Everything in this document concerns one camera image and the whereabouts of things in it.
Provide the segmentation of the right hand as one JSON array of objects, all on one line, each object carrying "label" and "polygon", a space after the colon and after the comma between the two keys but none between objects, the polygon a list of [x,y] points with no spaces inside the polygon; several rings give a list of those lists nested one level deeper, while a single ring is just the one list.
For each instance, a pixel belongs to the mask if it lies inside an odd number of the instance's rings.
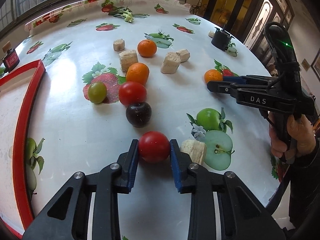
[{"label": "right hand", "polygon": [[[287,131],[292,139],[297,141],[296,155],[310,154],[316,148],[316,137],[314,135],[312,124],[303,114],[299,120],[295,120],[291,115],[287,120]],[[271,139],[271,153],[281,158],[283,153],[287,151],[287,145],[277,137],[276,130],[269,125],[269,136]]]}]

